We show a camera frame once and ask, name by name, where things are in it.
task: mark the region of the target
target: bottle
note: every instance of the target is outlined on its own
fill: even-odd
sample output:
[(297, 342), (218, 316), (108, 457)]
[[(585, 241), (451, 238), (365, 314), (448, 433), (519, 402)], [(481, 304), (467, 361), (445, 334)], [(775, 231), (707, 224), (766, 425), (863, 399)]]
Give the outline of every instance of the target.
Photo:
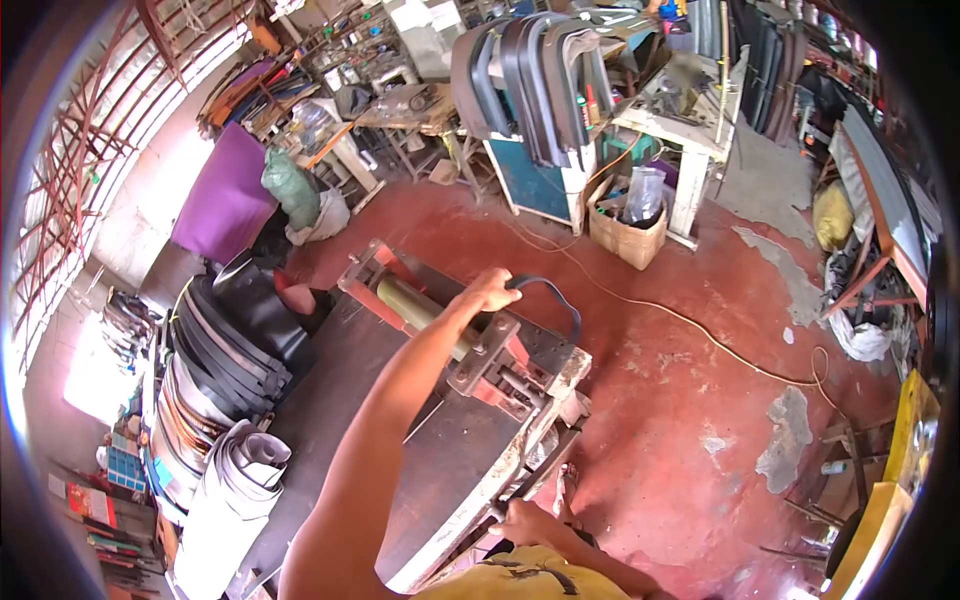
[(820, 472), (824, 475), (837, 475), (847, 470), (847, 461), (830, 461), (820, 465)]
[(587, 84), (587, 113), (592, 125), (600, 122), (600, 107), (597, 106), (597, 101), (593, 98), (593, 85), (591, 84)]
[(580, 114), (584, 120), (584, 129), (585, 130), (593, 129), (593, 125), (590, 123), (590, 113), (589, 113), (589, 109), (587, 108), (587, 99), (584, 98), (583, 96), (578, 95), (577, 106), (580, 107)]

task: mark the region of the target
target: yellow sack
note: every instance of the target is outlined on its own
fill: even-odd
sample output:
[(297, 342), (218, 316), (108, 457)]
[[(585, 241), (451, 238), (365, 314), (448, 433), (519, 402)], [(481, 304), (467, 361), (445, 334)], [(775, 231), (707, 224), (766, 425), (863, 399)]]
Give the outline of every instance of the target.
[(813, 228), (820, 247), (827, 252), (843, 248), (853, 227), (853, 210), (840, 180), (831, 183), (813, 200)]

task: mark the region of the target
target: yellow shirt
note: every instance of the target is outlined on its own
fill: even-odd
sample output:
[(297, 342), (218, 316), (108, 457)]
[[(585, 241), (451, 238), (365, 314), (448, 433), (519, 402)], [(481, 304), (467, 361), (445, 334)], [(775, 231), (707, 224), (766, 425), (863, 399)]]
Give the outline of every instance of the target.
[(630, 596), (600, 573), (568, 564), (545, 546), (519, 546), (494, 554), (480, 564), (440, 581), (416, 600), (537, 600), (579, 596), (585, 600), (629, 600)]

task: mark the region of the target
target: yellow board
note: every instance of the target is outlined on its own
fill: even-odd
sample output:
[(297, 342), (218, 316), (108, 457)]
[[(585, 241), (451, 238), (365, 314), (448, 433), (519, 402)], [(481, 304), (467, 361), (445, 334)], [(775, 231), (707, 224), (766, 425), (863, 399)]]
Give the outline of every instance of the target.
[(930, 388), (914, 370), (900, 386), (900, 406), (897, 424), (890, 444), (890, 458), (883, 471), (883, 481), (900, 484), (911, 496), (923, 482), (926, 463), (933, 451), (933, 440), (927, 440), (918, 423), (930, 422), (940, 416), (940, 405)]
[(833, 574), (830, 589), (821, 598), (856, 598), (883, 562), (897, 537), (900, 523), (911, 508), (913, 499), (899, 485), (887, 481), (875, 483), (850, 547)]

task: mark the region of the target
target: red concrete floor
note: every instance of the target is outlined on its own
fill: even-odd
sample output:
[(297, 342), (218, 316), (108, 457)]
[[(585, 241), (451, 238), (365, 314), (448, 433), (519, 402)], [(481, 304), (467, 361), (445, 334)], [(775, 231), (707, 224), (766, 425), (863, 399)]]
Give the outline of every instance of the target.
[[(561, 254), (518, 239), (505, 224), (511, 219), (493, 202), (475, 207), (463, 187), (394, 183), (336, 237), (300, 249), (288, 271), (329, 288), (348, 265), (348, 252), (359, 253), (378, 237), (461, 281), (489, 266), (550, 278), (583, 315), (580, 346), (593, 355), (593, 369), (580, 386), (592, 398), (593, 416), (573, 453), (581, 471), (573, 509), (585, 528), (605, 551), (649, 572), (679, 598), (787, 597), (803, 578), (803, 564), (757, 547), (801, 548), (807, 524), (781, 498), (802, 498), (797, 490), (769, 493), (754, 471), (771, 438), (766, 411), (786, 384), (734, 361), (689, 324), (601, 292)], [(521, 220), (561, 243), (572, 239), (568, 229), (529, 216)], [(646, 271), (586, 237), (570, 252), (618, 293), (680, 311), (783, 376), (809, 381), (811, 353), (823, 346), (830, 357), (825, 388), (854, 423), (892, 414), (896, 376), (878, 378), (864, 363), (848, 361), (832, 334), (816, 324), (792, 325), (777, 268), (731, 226), (783, 245), (811, 282), (822, 285), (819, 251), (709, 201), (697, 215), (699, 249), (668, 240)], [(568, 315), (545, 290), (524, 293), (512, 307), (516, 312), (567, 331)], [(794, 331), (793, 345), (783, 341), (786, 326)], [(815, 388), (804, 394), (814, 443), (800, 464), (802, 480), (823, 460), (819, 433), (835, 419)], [(705, 436), (725, 439), (727, 448), (711, 456), (702, 446)], [(548, 506), (553, 494), (553, 486), (544, 486), (539, 500)], [(810, 581), (819, 586), (821, 580)]]

